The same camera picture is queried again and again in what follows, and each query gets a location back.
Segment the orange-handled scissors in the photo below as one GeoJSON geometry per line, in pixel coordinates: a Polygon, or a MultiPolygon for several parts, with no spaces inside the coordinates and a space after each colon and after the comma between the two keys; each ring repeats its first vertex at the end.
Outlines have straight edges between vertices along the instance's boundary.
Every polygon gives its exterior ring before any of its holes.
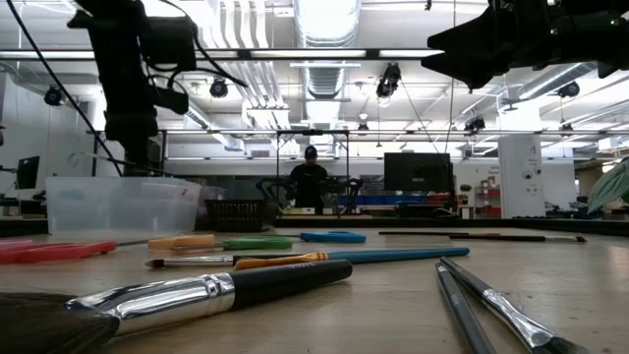
{"type": "Polygon", "coordinates": [[[212,234],[204,234],[152,239],[147,244],[152,250],[171,250],[176,248],[212,247],[214,243],[215,237],[212,234]]]}

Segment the black paintbrush silver ferrule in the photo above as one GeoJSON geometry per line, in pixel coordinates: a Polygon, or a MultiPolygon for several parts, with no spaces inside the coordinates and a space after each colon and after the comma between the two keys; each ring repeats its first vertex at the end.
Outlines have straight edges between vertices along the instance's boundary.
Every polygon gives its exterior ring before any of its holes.
{"type": "Polygon", "coordinates": [[[489,240],[489,241],[513,241],[513,242],[575,242],[587,243],[588,240],[582,236],[532,236],[532,235],[450,235],[452,240],[489,240]]]}
{"type": "Polygon", "coordinates": [[[250,259],[275,259],[294,257],[294,254],[265,254],[265,255],[218,255],[202,257],[186,257],[174,259],[152,259],[144,262],[144,265],[152,269],[164,269],[184,266],[234,266],[239,260],[250,259]]]}

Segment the dark paintbrush silver ferrule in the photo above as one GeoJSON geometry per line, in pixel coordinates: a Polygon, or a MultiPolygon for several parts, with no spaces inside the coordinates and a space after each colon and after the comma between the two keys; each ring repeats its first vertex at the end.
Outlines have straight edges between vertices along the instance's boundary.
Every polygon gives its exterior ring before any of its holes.
{"type": "Polygon", "coordinates": [[[509,327],[530,354],[592,354],[588,348],[558,336],[528,317],[502,293],[449,258],[442,257],[440,261],[456,280],[509,327]]]}

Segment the white square pillar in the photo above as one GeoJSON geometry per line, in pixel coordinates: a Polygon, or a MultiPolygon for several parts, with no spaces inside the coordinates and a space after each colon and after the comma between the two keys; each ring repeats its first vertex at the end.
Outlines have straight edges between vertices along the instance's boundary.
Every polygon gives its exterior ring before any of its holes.
{"type": "Polygon", "coordinates": [[[509,135],[498,140],[501,216],[544,215],[541,139],[509,135]]]}

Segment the black ceiling light rail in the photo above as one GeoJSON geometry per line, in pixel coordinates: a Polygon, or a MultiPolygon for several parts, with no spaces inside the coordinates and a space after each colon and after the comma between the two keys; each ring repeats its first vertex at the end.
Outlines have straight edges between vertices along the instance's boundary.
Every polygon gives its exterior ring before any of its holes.
{"type": "MultiPolygon", "coordinates": [[[[421,60],[424,57],[441,53],[432,49],[376,49],[376,48],[240,48],[205,49],[210,58],[216,61],[380,61],[380,60],[421,60]]],[[[41,54],[50,61],[94,61],[91,50],[43,49],[41,54]]],[[[0,60],[38,61],[34,50],[0,49],[0,60]]]]}

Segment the red-handled scissors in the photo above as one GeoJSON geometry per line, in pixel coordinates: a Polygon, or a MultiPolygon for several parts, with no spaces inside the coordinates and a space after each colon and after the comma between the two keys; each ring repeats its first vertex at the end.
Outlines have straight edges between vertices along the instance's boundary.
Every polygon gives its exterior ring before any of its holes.
{"type": "Polygon", "coordinates": [[[62,242],[35,243],[33,240],[0,241],[0,265],[31,264],[78,260],[98,254],[107,254],[118,247],[145,244],[145,241],[117,243],[62,242]]]}

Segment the small black monitor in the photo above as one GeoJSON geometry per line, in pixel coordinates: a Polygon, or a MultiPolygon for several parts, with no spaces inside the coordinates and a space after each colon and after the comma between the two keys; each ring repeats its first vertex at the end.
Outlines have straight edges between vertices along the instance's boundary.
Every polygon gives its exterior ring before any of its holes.
{"type": "Polygon", "coordinates": [[[39,161],[39,156],[19,160],[16,172],[16,184],[19,190],[34,189],[36,187],[39,161]]]}

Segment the person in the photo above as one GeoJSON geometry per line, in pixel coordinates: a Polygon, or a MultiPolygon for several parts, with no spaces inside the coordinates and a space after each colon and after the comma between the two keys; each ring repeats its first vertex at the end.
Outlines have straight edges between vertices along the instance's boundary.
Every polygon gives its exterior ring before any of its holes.
{"type": "Polygon", "coordinates": [[[297,185],[296,207],[312,207],[315,214],[323,214],[322,183],[327,179],[327,170],[318,164],[316,147],[307,146],[305,162],[297,165],[290,173],[290,179],[297,185]]]}

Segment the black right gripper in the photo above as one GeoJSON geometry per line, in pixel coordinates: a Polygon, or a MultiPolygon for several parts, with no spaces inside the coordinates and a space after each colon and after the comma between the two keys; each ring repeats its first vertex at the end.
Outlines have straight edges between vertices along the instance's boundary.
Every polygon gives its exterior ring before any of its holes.
{"type": "Polygon", "coordinates": [[[428,47],[445,52],[423,58],[422,66],[469,89],[480,89],[494,74],[521,67],[539,71],[551,63],[546,48],[552,36],[547,0],[488,0],[488,4],[473,20],[431,35],[428,47]]]}

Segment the dark background shelf frame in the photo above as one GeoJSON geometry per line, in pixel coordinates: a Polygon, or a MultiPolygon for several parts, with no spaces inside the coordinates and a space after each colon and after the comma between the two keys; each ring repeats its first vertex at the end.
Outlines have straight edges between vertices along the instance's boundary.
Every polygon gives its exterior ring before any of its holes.
{"type": "MultiPolygon", "coordinates": [[[[165,171],[164,167],[165,167],[165,161],[166,161],[167,139],[168,139],[168,133],[165,130],[159,130],[156,137],[148,139],[148,167],[165,171]]],[[[99,143],[94,142],[92,152],[89,152],[89,153],[99,154],[97,152],[98,146],[99,146],[99,143]]],[[[92,159],[92,175],[95,175],[96,165],[97,165],[97,162],[100,161],[100,159],[94,159],[94,158],[91,158],[91,159],[92,159]]],[[[112,164],[115,167],[121,167],[123,173],[125,172],[124,166],[117,163],[112,163],[112,164]]],[[[162,175],[152,175],[150,173],[148,175],[142,175],[138,170],[136,170],[136,172],[133,175],[134,176],[166,177],[162,175]]]]}

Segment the large black monitor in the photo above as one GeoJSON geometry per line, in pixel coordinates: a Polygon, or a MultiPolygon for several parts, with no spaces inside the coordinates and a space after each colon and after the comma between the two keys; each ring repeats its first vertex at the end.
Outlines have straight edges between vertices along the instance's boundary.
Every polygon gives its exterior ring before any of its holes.
{"type": "Polygon", "coordinates": [[[448,153],[386,152],[384,189],[401,192],[449,193],[454,190],[448,153]]]}

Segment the dark thin paintbrush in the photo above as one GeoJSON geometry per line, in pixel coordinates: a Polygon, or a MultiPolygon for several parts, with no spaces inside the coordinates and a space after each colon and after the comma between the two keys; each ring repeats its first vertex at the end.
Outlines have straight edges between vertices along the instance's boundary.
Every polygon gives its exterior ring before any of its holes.
{"type": "Polygon", "coordinates": [[[437,262],[434,267],[444,301],[469,352],[471,354],[497,354],[454,276],[443,262],[437,262]]]}

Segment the thick blue-handled paintbrush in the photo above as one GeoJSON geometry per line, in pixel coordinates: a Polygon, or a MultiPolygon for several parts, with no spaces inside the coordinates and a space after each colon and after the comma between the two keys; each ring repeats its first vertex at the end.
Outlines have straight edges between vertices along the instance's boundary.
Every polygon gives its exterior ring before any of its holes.
{"type": "Polygon", "coordinates": [[[441,257],[463,257],[470,254],[469,248],[431,248],[384,251],[318,252],[298,256],[273,258],[241,258],[234,264],[235,270],[253,269],[268,266],[286,266],[304,263],[345,260],[353,265],[391,263],[438,259],[441,257]]]}

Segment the black fan brush silver ferrule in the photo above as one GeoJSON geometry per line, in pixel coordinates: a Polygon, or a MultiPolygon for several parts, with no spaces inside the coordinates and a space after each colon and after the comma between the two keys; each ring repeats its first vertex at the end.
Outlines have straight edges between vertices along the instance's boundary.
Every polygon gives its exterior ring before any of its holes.
{"type": "Polygon", "coordinates": [[[0,292],[0,354],[86,354],[115,336],[240,310],[351,276],[346,260],[218,272],[84,296],[0,292]]]}

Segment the green leafy plant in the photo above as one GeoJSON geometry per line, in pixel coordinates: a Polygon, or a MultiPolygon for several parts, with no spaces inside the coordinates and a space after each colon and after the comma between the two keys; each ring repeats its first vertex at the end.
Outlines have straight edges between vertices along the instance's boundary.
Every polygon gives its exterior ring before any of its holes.
{"type": "Polygon", "coordinates": [[[622,159],[595,183],[588,198],[588,213],[618,199],[629,204],[629,157],[622,159]]]}

